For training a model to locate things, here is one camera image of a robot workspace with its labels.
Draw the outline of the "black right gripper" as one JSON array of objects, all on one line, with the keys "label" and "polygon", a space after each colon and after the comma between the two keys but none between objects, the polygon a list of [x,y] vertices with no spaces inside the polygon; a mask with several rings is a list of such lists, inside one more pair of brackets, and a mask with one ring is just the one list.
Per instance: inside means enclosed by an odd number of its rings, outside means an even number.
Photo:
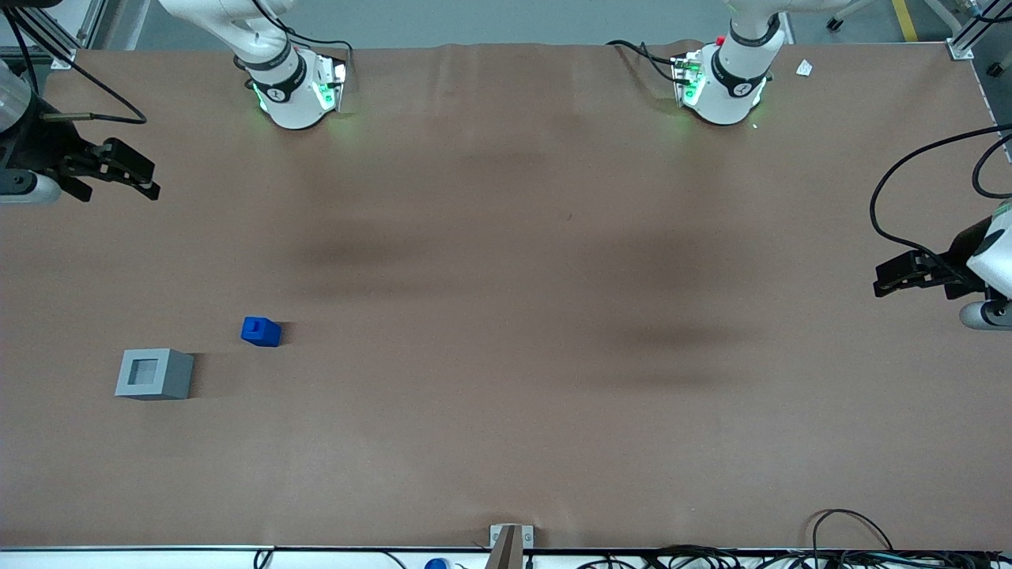
[{"label": "black right gripper", "polygon": [[121,183],[158,201],[161,187],[154,180],[155,164],[119,139],[99,147],[80,136],[71,121],[21,119],[1,134],[2,170],[25,170],[54,176],[61,190],[80,202],[90,202],[91,185],[83,178]]}]

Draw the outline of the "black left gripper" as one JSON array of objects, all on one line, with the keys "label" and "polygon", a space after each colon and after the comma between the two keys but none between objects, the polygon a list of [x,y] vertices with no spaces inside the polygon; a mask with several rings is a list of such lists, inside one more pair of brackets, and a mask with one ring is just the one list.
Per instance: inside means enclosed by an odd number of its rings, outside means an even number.
[{"label": "black left gripper", "polygon": [[946,284],[946,298],[954,301],[971,294],[984,294],[989,278],[991,249],[995,245],[993,217],[985,217],[955,236],[946,252],[946,269],[919,250],[908,250],[875,267],[872,282],[875,298],[901,289],[933,288]]}]

